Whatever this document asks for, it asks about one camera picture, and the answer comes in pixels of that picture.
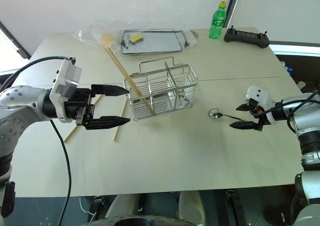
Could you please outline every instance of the basket handle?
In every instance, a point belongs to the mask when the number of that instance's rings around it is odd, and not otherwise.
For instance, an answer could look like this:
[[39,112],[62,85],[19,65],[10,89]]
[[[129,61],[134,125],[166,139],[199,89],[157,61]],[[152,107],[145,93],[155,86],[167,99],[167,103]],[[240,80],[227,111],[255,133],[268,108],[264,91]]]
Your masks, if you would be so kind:
[[175,59],[173,56],[169,56],[169,57],[163,57],[163,58],[158,58],[158,59],[153,59],[153,60],[150,60],[150,61],[145,61],[145,62],[140,62],[139,63],[139,72],[138,73],[141,73],[141,65],[144,64],[144,63],[149,63],[149,62],[155,62],[155,61],[161,61],[161,60],[165,60],[165,59],[169,59],[171,58],[172,59],[172,64],[174,66],[179,66],[179,65],[182,65],[183,63],[178,63],[178,64],[175,64]]
[[167,62],[164,62],[164,65],[165,65],[165,67],[166,67],[166,69],[167,69],[167,72],[168,72],[169,76],[171,77],[171,80],[172,80],[174,86],[177,86],[177,84],[176,84],[176,82],[175,82],[175,80],[174,80],[174,77],[173,77],[173,75],[171,74],[170,68],[168,67]]

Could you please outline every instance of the wooden chopstick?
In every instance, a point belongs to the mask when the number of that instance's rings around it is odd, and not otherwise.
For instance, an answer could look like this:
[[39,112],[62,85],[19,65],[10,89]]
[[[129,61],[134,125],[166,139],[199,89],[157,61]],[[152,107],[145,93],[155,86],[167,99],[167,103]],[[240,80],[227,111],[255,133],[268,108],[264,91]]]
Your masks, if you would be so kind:
[[[108,54],[110,55],[111,59],[113,60],[113,62],[115,63],[115,65],[118,67],[118,69],[120,70],[120,72],[122,73],[122,75],[124,76],[124,78],[128,81],[128,83],[130,84],[130,86],[133,88],[133,90],[135,91],[136,95],[138,97],[142,97],[142,93],[140,91],[140,89],[137,87],[137,85],[135,84],[135,82],[132,80],[131,76],[128,74],[128,72],[125,70],[125,68],[123,67],[123,65],[121,64],[121,62],[118,60],[118,58],[115,56],[114,52],[109,48],[106,47],[105,48],[106,51],[108,52]],[[140,101],[142,101],[144,103],[144,105],[148,108],[149,112],[154,115],[154,111],[151,108],[151,106],[149,105],[149,103],[147,102],[147,100],[145,98],[141,98]]]
[[[122,110],[121,110],[120,117],[123,117],[123,116],[124,116],[124,114],[125,114],[125,112],[126,112],[127,104],[128,104],[128,98],[126,97],[126,98],[125,98],[125,101],[124,101],[124,104],[123,104],[123,106],[122,106]],[[115,128],[115,133],[114,133],[114,135],[113,135],[112,141],[116,141],[117,136],[118,136],[118,133],[119,133],[119,129],[120,129],[119,126]]]
[[[102,96],[104,95],[100,95],[95,102],[93,102],[94,105],[96,105],[100,99],[102,98]],[[77,131],[77,129],[79,128],[79,126],[74,126],[74,128],[68,133],[68,135],[64,138],[63,142],[66,143],[71,137],[72,135]]]

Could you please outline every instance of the yellow sponge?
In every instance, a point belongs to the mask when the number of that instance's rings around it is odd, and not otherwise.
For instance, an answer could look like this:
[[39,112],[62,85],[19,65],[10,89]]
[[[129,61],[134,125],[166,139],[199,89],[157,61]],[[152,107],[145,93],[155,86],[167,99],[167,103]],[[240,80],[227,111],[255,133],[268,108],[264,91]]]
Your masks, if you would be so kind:
[[144,37],[141,34],[136,34],[134,36],[129,37],[129,42],[132,45],[135,45],[135,44],[137,44],[139,42],[142,42],[143,40],[144,40]]

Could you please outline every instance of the white wall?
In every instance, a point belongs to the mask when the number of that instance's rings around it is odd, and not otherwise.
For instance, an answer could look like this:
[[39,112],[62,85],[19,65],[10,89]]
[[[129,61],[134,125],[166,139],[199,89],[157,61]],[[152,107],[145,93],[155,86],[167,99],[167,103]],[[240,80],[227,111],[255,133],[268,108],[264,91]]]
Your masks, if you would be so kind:
[[268,31],[273,41],[320,43],[320,0],[238,0],[231,25]]
[[207,28],[220,1],[230,0],[0,0],[0,21],[32,54],[49,33],[85,29],[100,19]]

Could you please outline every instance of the tabletop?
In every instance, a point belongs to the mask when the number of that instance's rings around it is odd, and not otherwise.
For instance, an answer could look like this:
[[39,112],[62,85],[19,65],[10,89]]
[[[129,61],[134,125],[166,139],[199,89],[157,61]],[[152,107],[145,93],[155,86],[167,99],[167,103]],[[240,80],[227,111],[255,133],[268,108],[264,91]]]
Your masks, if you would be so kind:
[[[242,28],[257,32],[255,28]],[[139,63],[156,58],[173,56],[176,63],[190,64],[199,80],[220,80],[237,78],[263,78],[289,76],[271,49],[241,42],[226,43],[221,36],[218,40],[208,37],[208,30],[195,30],[199,37],[193,47],[180,53],[149,55],[122,55],[118,59],[128,73],[139,71]],[[47,37],[31,57],[31,61],[47,56],[68,56],[76,58],[76,65],[82,68],[81,84],[122,83],[123,75],[113,64],[105,49],[73,38],[70,34],[52,34]],[[46,61],[36,64],[21,73],[15,85],[52,85],[61,61]],[[148,65],[145,71],[158,67]]]
[[[197,31],[196,46],[171,54],[177,63],[190,63],[199,76],[193,107],[141,121],[132,120],[120,128],[116,142],[112,141],[114,128],[88,131],[79,128],[66,144],[72,196],[294,182],[295,175],[302,171],[301,153],[299,142],[286,122],[267,125],[262,132],[257,132],[233,129],[229,124],[234,120],[227,117],[216,120],[208,117],[209,109],[219,108],[225,114],[255,120],[249,113],[235,110],[243,103],[248,87],[259,86],[279,101],[300,93],[294,81],[269,48],[209,40],[207,30]],[[54,34],[44,40],[32,60],[71,54],[77,57],[76,65],[83,67],[79,87],[87,88],[91,83],[122,85],[123,77],[104,50],[66,34]],[[136,72],[140,61],[163,56],[118,54],[129,72]],[[15,84],[49,88],[60,64],[56,61],[31,67]],[[119,115],[124,100],[125,96],[102,98],[95,107],[95,118]],[[133,119],[130,109],[125,117]],[[74,122],[55,122],[62,137],[75,125]],[[66,195],[65,157],[49,122],[35,123],[23,133],[12,166],[16,196]]]
[[[194,106],[115,129],[80,128],[67,142],[72,174],[71,195],[106,195],[194,189],[281,185],[300,173],[300,147],[286,122],[262,132],[229,127],[234,120],[208,117],[210,108],[244,120],[236,111],[250,85],[274,100],[299,94],[289,77],[200,81]],[[105,97],[95,116],[119,115],[125,97]],[[131,110],[126,117],[133,118]],[[56,120],[65,137],[74,123]],[[68,176],[63,151],[49,122],[31,125],[14,152],[12,180],[18,197],[65,196]]]

